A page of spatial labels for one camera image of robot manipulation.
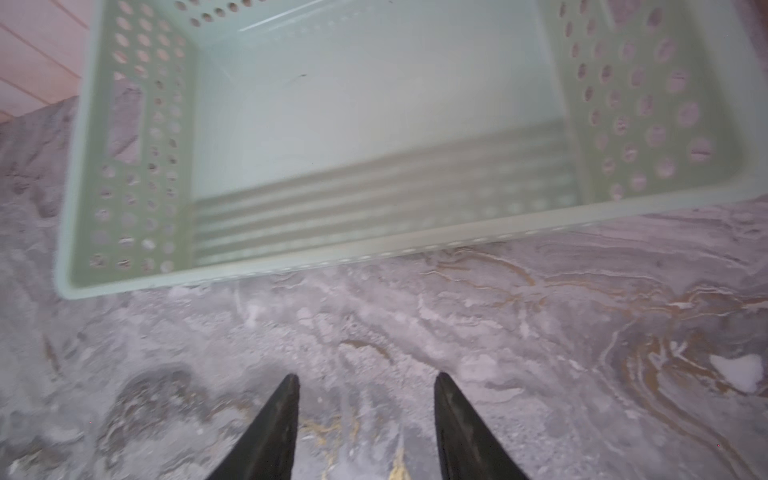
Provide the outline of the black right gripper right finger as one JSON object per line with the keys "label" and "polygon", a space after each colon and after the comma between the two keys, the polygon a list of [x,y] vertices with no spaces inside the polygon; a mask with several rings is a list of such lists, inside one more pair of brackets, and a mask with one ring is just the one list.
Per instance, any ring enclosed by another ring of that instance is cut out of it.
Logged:
{"label": "black right gripper right finger", "polygon": [[434,383],[434,414],[443,479],[529,479],[445,372]]}

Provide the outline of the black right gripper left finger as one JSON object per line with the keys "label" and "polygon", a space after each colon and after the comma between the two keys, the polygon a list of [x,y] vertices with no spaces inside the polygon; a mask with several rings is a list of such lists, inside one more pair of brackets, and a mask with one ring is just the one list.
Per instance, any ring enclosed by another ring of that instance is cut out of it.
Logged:
{"label": "black right gripper left finger", "polygon": [[292,476],[300,381],[288,374],[208,480],[289,480]]}

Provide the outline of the mint green empty basket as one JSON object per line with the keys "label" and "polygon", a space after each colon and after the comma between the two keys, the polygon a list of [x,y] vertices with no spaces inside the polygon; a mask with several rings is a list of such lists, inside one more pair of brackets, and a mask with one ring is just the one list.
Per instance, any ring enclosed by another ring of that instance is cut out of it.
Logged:
{"label": "mint green empty basket", "polygon": [[192,285],[766,191],[731,1],[98,1],[54,281]]}

